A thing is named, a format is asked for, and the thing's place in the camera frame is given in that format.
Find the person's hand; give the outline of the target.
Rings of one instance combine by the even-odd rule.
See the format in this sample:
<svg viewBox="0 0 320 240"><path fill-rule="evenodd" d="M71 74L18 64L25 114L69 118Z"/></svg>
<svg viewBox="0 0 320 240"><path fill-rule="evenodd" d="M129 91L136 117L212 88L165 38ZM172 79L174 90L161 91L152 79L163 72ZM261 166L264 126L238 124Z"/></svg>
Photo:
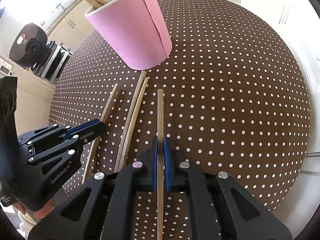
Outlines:
<svg viewBox="0 0 320 240"><path fill-rule="evenodd" d="M22 215L26 215L26 209L25 207L20 203L16 202L12 205L14 208L16 208ZM44 206L38 211L34 211L32 215L37 219L43 219L46 217L49 213L51 213L54 209L54 198L51 198Z"/></svg>

